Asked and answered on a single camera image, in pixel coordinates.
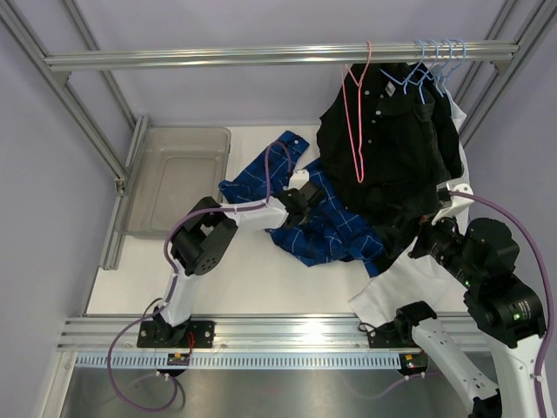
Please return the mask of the pink wire hanger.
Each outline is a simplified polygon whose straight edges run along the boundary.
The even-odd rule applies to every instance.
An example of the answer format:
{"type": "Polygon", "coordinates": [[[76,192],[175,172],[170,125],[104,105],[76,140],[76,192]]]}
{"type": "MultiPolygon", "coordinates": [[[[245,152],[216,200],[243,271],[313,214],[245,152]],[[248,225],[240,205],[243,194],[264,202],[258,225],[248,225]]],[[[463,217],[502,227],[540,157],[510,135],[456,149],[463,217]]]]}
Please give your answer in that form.
{"type": "Polygon", "coordinates": [[[366,48],[367,48],[366,63],[358,78],[354,75],[352,69],[349,68],[347,64],[343,64],[341,66],[341,76],[342,76],[341,92],[342,92],[344,111],[346,116],[346,126],[347,126],[349,144],[352,151],[352,162],[354,166],[356,181],[358,184],[362,184],[364,182],[365,175],[366,175],[365,160],[362,152],[362,146],[363,146],[362,88],[366,78],[366,73],[371,64],[371,58],[372,58],[371,41],[366,41],[366,48]],[[348,78],[352,80],[352,83],[356,87],[358,141],[355,141],[355,135],[352,132],[350,106],[349,106],[349,100],[346,91],[346,80],[348,78]]]}

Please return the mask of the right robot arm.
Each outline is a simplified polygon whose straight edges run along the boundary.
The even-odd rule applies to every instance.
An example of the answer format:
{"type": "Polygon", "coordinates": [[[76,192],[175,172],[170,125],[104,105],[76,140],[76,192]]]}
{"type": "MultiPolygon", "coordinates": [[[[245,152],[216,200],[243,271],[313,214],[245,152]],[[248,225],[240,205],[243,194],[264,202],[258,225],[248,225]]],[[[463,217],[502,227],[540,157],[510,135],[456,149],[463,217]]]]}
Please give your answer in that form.
{"type": "Polygon", "coordinates": [[[473,220],[460,233],[455,219],[424,224],[410,253],[429,256],[466,289],[464,303],[486,338],[497,375],[491,381],[447,335],[423,300],[397,309],[368,331],[370,347],[418,348],[436,364],[470,417],[551,417],[540,357],[548,326],[540,298],[514,273],[519,245],[496,219],[473,220]]]}

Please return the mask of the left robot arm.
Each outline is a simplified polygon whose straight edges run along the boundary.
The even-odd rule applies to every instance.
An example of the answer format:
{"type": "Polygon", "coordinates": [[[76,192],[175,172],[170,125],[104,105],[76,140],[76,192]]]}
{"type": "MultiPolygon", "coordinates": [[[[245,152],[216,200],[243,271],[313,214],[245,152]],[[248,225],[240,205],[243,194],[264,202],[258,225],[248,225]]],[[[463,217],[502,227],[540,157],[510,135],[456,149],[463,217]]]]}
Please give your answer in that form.
{"type": "Polygon", "coordinates": [[[192,317],[201,278],[223,259],[240,229],[259,231],[302,226],[325,199],[311,180],[276,196],[242,204],[219,204],[201,199],[171,230],[164,257],[172,276],[164,297],[139,326],[139,348],[211,348],[215,322],[192,317]]]}

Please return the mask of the blue plaid shirt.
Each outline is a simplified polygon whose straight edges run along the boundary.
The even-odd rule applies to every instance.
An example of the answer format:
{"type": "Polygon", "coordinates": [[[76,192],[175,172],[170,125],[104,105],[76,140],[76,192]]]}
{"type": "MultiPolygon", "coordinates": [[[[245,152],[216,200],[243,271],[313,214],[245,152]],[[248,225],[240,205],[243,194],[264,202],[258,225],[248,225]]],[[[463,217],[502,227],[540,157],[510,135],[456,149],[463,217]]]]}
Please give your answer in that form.
{"type": "MultiPolygon", "coordinates": [[[[285,131],[277,141],[268,154],[273,197],[286,190],[290,179],[288,169],[299,162],[310,146],[292,131],[285,131]]],[[[219,184],[227,202],[246,203],[265,197],[265,155],[261,152],[235,179],[219,184]]],[[[387,269],[386,252],[374,228],[363,217],[350,212],[336,196],[319,159],[305,169],[309,172],[309,180],[325,197],[302,226],[269,230],[273,243],[306,266],[359,260],[371,278],[383,273],[387,269]]]]}

